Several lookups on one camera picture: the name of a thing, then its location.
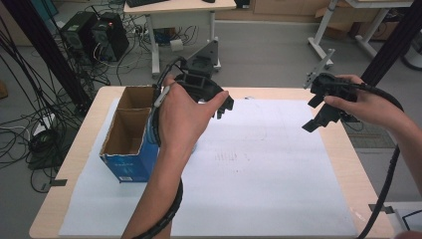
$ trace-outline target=power strip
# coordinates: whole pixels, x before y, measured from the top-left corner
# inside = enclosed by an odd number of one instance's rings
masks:
[[[51,123],[55,118],[54,114],[50,114],[49,116],[44,116],[43,121],[38,124],[37,128],[34,130],[33,136],[37,135],[39,132],[44,131],[51,127]]]

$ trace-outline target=white desk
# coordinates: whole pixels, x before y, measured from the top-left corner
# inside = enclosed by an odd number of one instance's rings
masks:
[[[202,0],[169,0],[134,8],[129,8],[125,4],[124,12],[128,14],[144,14],[146,16],[151,41],[152,75],[156,76],[160,73],[159,50],[152,34],[153,29],[209,25],[209,40],[214,40],[215,11],[234,8],[236,8],[236,3],[233,0],[216,0],[215,3],[207,3]]]
[[[359,46],[361,46],[369,55],[373,58],[376,55],[376,51],[369,45],[369,40],[374,34],[376,28],[381,24],[382,20],[384,19],[385,15],[387,15],[390,8],[394,7],[409,7],[412,4],[412,0],[345,0],[348,4],[350,4],[353,8],[380,8],[378,15],[375,17],[374,21],[371,23],[369,29],[365,33],[364,36],[357,35],[355,39]],[[331,0],[328,5],[328,8],[325,11],[325,14],[322,17],[322,20],[319,24],[319,28],[317,29],[316,36],[309,37],[308,40],[319,54],[320,58],[323,59],[326,56],[325,51],[320,47],[319,42],[322,38],[323,32],[326,29],[326,26],[329,23],[331,15],[335,11],[336,4],[338,0]],[[326,63],[326,67],[329,68],[333,65],[333,62],[329,60]]]
[[[60,169],[56,180],[66,179],[65,186],[52,187],[30,230],[32,238],[61,238],[59,231],[68,211],[77,180],[84,169],[108,108],[119,98],[124,87],[104,87],[99,90],[84,123]],[[226,88],[234,99],[310,100],[314,95],[303,89]],[[319,129],[326,152],[341,187],[352,220],[358,232],[370,216],[368,204],[376,202],[376,194],[340,123]],[[391,238],[394,230],[381,213],[367,238]]]

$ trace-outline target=black metal pole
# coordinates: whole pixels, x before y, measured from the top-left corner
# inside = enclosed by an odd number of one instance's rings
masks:
[[[85,115],[93,100],[84,91],[31,0],[1,1],[67,92],[79,114]]]
[[[422,0],[415,0],[361,78],[367,84],[376,86],[395,61],[405,53],[421,29]]]

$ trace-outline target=blue cardboard box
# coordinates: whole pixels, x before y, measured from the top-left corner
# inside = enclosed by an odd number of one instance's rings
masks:
[[[146,182],[155,165],[158,145],[145,139],[152,90],[126,88],[111,121],[100,157],[119,182]]]

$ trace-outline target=table leg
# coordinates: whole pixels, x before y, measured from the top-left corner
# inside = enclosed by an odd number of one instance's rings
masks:
[[[369,40],[372,35],[375,33],[376,29],[378,28],[379,24],[381,24],[382,20],[384,20],[385,16],[387,15],[389,9],[383,8],[379,11],[378,15],[376,15],[375,19],[369,26],[369,29],[366,33],[362,36],[357,35],[354,38],[357,40],[357,43],[361,48],[363,48],[372,58],[375,57],[377,52],[369,45]]]
[[[316,32],[316,36],[314,38],[312,37],[308,38],[308,41],[310,42],[311,46],[313,46],[313,48],[316,50],[317,54],[320,56],[321,59],[323,59],[326,56],[326,53],[320,47],[319,42],[322,39],[323,32],[325,32],[326,26],[328,25],[329,19],[331,18],[332,13],[334,12],[337,2],[338,0],[331,0],[331,2],[328,5],[328,8],[325,11],[325,14],[322,17],[322,20],[320,21],[319,27]],[[331,60],[328,60],[326,62],[325,67],[329,68],[332,65],[333,65],[333,62]]]
[[[152,26],[151,16],[148,14],[145,16],[146,23],[148,25],[149,40],[151,42],[151,57],[152,57],[152,75],[159,75],[159,49],[158,44],[155,43],[154,29]]]
[[[210,40],[218,40],[215,36],[215,11],[210,11]],[[221,69],[220,59],[218,59],[217,66],[214,66],[214,70],[219,71]]]

